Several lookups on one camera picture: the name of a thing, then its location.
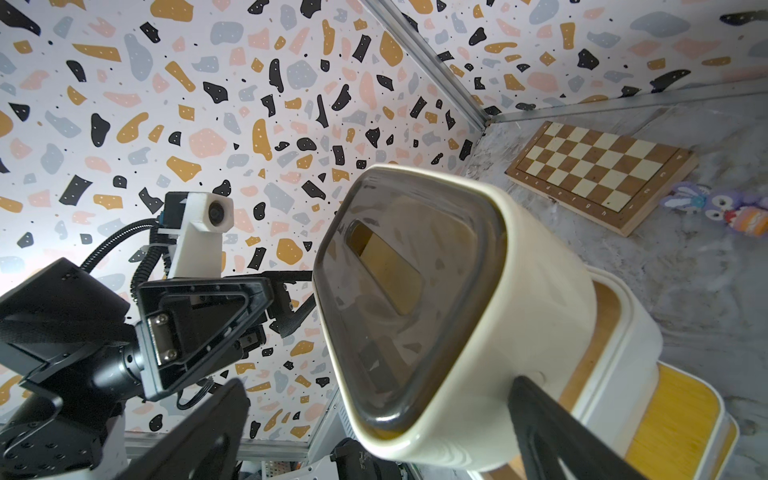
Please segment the small purple object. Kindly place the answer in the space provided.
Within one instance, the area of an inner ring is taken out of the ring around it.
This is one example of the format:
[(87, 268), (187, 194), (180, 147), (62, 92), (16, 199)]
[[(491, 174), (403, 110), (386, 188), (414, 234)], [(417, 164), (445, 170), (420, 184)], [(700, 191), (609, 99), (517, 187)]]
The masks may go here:
[(713, 190), (692, 182), (676, 184), (660, 200), (663, 208), (702, 213), (733, 232), (753, 238), (767, 237), (767, 197), (733, 190)]

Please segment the wooden chess board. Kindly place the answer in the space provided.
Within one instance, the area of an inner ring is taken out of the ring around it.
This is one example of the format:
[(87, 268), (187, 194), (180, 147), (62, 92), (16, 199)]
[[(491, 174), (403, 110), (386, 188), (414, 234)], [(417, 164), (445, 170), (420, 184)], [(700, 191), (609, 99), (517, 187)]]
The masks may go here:
[(697, 165), (688, 149), (546, 121), (506, 175), (627, 237)]

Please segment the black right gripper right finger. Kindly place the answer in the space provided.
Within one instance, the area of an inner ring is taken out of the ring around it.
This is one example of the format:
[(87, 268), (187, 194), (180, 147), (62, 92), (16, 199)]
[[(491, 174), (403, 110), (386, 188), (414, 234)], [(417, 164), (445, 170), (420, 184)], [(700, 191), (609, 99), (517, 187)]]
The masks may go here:
[(636, 469), (526, 376), (507, 406), (528, 479), (641, 479)]

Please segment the dark brown lid tissue box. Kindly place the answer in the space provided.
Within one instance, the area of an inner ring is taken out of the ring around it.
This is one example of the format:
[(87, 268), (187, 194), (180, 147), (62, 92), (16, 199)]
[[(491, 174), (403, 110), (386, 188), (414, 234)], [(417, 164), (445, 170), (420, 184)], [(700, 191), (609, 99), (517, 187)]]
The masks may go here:
[(313, 287), (358, 440), (457, 470), (517, 455), (514, 380), (558, 398), (597, 318), (582, 260), (505, 191), (397, 165), (352, 184)]

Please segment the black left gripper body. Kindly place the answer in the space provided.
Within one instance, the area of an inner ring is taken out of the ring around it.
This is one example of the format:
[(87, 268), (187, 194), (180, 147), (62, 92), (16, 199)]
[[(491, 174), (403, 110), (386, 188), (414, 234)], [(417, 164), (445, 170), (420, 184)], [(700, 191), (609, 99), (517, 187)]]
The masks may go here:
[(67, 258), (1, 296), (1, 364), (26, 392), (15, 413), (94, 411), (146, 397), (128, 302)]

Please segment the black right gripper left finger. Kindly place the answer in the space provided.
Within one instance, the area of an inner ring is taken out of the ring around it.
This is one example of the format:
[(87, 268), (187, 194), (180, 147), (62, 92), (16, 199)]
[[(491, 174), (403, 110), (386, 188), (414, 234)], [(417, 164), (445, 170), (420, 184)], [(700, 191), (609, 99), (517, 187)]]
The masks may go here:
[(248, 410), (243, 383), (229, 381), (118, 477), (231, 479)]

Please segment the left corner aluminium post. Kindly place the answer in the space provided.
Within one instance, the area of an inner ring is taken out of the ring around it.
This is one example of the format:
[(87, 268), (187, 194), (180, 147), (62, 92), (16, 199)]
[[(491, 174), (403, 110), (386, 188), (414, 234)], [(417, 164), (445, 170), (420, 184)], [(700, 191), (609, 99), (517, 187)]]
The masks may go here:
[(490, 116), (480, 108), (449, 66), (438, 58), (438, 54), (405, 18), (397, 5), (393, 1), (380, 0), (362, 0), (362, 4), (389, 31), (438, 88), (450, 98), (470, 123), (479, 131), (484, 131)]

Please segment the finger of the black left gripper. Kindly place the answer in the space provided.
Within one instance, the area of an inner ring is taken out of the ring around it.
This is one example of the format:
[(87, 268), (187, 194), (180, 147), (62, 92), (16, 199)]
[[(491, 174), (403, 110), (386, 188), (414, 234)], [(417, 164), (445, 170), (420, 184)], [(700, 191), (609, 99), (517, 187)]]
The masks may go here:
[(274, 300), (266, 310), (267, 316), (272, 319), (269, 328), (279, 334), (281, 338), (289, 337), (299, 329), (316, 308), (316, 300), (311, 294), (298, 307), (294, 308), (287, 285), (311, 282), (313, 272), (311, 270), (271, 271), (263, 272), (261, 276), (270, 282), (274, 294)]
[(144, 397), (171, 396), (263, 346), (273, 301), (270, 282), (258, 276), (139, 286), (135, 329)]

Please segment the light bamboo lid tissue box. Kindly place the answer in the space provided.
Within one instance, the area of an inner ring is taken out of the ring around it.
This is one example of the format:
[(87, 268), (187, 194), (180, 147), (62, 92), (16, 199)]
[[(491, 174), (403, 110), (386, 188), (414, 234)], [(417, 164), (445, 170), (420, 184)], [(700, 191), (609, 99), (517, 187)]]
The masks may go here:
[(704, 380), (663, 362), (625, 460), (647, 479), (710, 479), (728, 414)]

